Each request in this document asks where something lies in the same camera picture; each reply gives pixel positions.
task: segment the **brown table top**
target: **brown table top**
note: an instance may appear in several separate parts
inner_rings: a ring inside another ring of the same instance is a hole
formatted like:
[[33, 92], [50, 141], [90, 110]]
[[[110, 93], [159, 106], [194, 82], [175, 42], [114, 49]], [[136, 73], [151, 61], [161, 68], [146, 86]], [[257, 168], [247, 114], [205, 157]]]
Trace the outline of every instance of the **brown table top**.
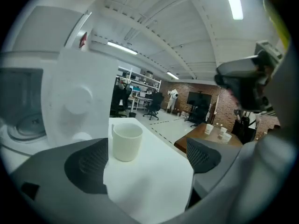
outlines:
[[[187, 138], [199, 138], [203, 140], [208, 140], [212, 142], [221, 143], [221, 138], [219, 138], [220, 128], [214, 127], [210, 134], [205, 134], [206, 124], [202, 123], [195, 127], [192, 131], [186, 134], [184, 137], [180, 138], [174, 143], [174, 146], [177, 147], [179, 150], [186, 153], [187, 149]], [[241, 141], [235, 136], [234, 134], [227, 132], [232, 136], [230, 141], [227, 144], [235, 145], [235, 146], [242, 146]]]

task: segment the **textured black pad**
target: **textured black pad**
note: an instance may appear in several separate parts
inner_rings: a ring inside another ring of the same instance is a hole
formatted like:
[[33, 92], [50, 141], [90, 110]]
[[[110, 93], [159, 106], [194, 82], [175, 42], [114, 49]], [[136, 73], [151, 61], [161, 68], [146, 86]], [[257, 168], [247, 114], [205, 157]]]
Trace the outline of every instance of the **textured black pad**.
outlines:
[[103, 175], [107, 161], [108, 138], [104, 138], [71, 154], [64, 164], [64, 171], [68, 179], [81, 191], [106, 194]]
[[206, 173], [220, 163], [221, 154], [192, 138], [187, 138], [187, 159], [195, 173]]

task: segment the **open microwave door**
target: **open microwave door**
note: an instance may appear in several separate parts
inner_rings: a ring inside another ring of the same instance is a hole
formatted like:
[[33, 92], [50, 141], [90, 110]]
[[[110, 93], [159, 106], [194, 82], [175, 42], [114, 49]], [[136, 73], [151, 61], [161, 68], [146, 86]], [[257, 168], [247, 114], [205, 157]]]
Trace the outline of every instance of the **open microwave door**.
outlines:
[[62, 49], [42, 94], [43, 122], [50, 147], [108, 137], [117, 62], [93, 52]]

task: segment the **paper cup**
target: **paper cup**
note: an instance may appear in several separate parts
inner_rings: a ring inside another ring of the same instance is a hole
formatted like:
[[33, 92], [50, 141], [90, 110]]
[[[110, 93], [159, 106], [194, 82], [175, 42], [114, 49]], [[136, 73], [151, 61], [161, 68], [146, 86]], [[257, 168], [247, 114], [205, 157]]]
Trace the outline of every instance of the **paper cup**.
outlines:
[[213, 128], [214, 128], [213, 125], [207, 124], [207, 125], [206, 125], [205, 134], [210, 134], [211, 131], [213, 130]]
[[223, 143], [228, 143], [229, 141], [230, 141], [230, 139], [231, 139], [231, 135], [230, 134], [228, 134], [228, 133], [224, 133], [223, 134], [223, 137], [222, 137], [222, 139], [221, 139], [221, 141], [223, 142]]
[[138, 154], [142, 133], [135, 124], [112, 125], [113, 156], [120, 161], [132, 161]]
[[226, 129], [226, 128], [224, 128], [224, 127], [221, 127], [219, 136], [222, 137], [222, 136], [226, 133], [227, 130], [228, 130], [228, 129]]

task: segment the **red object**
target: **red object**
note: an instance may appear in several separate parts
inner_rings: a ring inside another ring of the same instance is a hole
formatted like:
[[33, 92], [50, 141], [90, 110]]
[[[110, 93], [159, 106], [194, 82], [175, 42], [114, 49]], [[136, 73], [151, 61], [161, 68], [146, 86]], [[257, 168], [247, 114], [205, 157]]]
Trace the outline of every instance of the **red object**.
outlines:
[[83, 37], [81, 37], [79, 48], [83, 47], [86, 44], [86, 41], [87, 41], [87, 32], [85, 32], [85, 34], [83, 35]]

